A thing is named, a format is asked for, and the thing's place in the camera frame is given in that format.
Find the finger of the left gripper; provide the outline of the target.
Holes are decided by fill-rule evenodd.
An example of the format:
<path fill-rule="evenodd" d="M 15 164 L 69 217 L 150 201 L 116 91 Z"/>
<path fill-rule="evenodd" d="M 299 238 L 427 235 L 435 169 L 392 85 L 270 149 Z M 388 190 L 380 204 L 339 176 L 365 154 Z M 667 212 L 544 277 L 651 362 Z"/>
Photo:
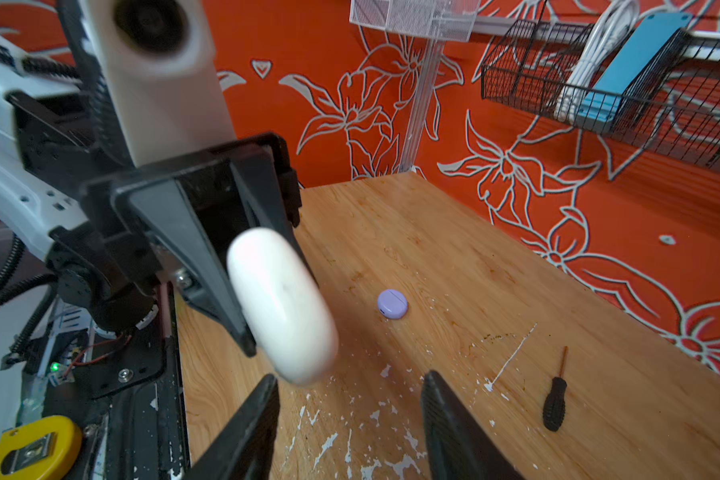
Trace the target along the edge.
<path fill-rule="evenodd" d="M 299 187 L 287 190 L 283 199 L 280 177 L 274 158 L 264 147 L 247 144 L 236 147 L 229 163 L 240 197 L 247 228 L 267 228 L 280 234 L 314 276 L 305 254 L 295 236 L 301 217 Z"/>
<path fill-rule="evenodd" d="M 160 255 L 158 261 L 170 277 L 180 271 L 190 276 L 191 284 L 181 288 L 185 302 L 220 324 L 246 356 L 255 356 L 256 342 L 227 272 L 180 183 L 119 186 L 110 204 L 130 232 L 168 251 L 172 258 Z"/>

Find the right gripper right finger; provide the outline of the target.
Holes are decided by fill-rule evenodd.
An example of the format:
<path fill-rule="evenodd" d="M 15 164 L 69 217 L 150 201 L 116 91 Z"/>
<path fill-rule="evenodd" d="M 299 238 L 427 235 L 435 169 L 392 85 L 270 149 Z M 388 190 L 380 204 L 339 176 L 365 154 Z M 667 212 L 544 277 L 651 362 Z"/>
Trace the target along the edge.
<path fill-rule="evenodd" d="M 432 478 L 522 477 L 490 440 L 448 383 L 434 370 L 424 376 L 421 408 Z"/>

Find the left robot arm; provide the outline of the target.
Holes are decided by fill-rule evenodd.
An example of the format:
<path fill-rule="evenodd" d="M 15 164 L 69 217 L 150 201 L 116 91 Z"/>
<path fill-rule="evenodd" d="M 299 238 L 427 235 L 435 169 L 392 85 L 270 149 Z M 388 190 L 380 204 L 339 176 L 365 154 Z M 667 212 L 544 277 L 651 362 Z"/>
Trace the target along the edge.
<path fill-rule="evenodd" d="M 0 220 L 103 330 L 132 330 L 159 285 L 273 362 L 333 341 L 294 235 L 284 140 L 235 135 L 203 11 L 66 1 L 74 64 L 0 36 Z"/>

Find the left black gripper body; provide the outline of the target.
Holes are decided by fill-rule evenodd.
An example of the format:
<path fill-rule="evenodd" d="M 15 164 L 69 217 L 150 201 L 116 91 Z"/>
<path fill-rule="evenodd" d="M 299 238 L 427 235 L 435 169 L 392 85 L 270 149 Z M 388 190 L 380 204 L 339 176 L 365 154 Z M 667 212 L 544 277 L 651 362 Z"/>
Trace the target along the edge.
<path fill-rule="evenodd" d="M 289 243 L 301 197 L 285 140 L 272 132 L 85 182 L 82 225 L 56 228 L 48 267 L 59 296 L 120 332 L 147 312 L 161 273 L 184 271 L 185 301 L 233 336 L 250 330 L 226 255 L 244 231 L 264 227 Z"/>

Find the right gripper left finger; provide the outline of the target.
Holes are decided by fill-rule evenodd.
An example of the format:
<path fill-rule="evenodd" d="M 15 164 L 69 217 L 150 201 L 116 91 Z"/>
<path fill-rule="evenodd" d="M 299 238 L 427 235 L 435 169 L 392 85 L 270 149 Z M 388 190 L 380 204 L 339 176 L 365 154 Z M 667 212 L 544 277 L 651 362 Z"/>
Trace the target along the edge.
<path fill-rule="evenodd" d="M 184 479 L 268 479 L 280 413 L 278 381 L 262 377 Z"/>

